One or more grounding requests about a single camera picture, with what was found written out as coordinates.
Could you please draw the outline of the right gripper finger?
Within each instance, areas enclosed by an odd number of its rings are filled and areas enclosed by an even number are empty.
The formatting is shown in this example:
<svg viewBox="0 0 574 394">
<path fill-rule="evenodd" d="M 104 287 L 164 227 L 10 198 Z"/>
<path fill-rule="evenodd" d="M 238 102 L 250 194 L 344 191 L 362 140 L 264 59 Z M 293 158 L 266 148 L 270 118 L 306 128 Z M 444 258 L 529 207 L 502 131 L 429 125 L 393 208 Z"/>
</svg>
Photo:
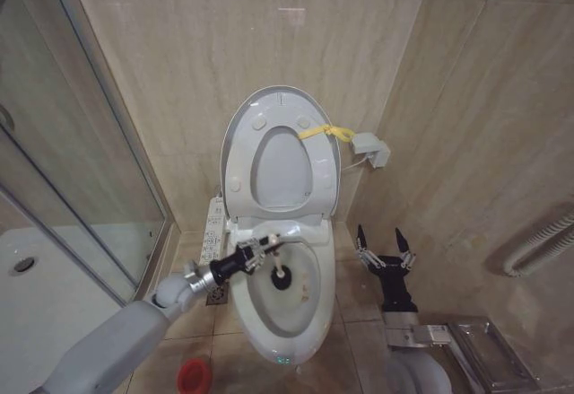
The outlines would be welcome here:
<svg viewBox="0 0 574 394">
<path fill-rule="evenodd" d="M 411 252 L 407 239 L 398 228 L 395 228 L 395 233 L 396 243 L 400 253 L 399 258 L 401 259 L 401 267 L 404 269 L 411 269 L 414 261 L 416 260 L 416 254 Z"/>
<path fill-rule="evenodd" d="M 382 260 L 375 255 L 372 251 L 368 249 L 366 236 L 364 234 L 362 225 L 359 224 L 357 227 L 357 256 L 366 268 L 381 269 Z"/>
</svg>

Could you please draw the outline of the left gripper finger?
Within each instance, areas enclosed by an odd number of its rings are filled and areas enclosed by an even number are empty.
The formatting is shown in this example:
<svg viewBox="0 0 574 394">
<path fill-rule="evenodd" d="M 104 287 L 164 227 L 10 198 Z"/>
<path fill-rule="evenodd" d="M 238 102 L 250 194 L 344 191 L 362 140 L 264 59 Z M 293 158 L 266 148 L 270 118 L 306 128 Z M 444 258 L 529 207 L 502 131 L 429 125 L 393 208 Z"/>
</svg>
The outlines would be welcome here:
<svg viewBox="0 0 574 394">
<path fill-rule="evenodd" d="M 252 275 L 265 263 L 265 258 L 269 255 L 275 255 L 278 253 L 277 247 L 272 247 L 267 250 L 255 250 L 253 257 L 246 261 L 246 273 Z"/>
<path fill-rule="evenodd" d="M 280 236 L 268 234 L 263 237 L 251 237 L 244 241 L 236 243 L 237 250 L 245 250 L 251 253 L 270 253 L 281 246 Z"/>
</svg>

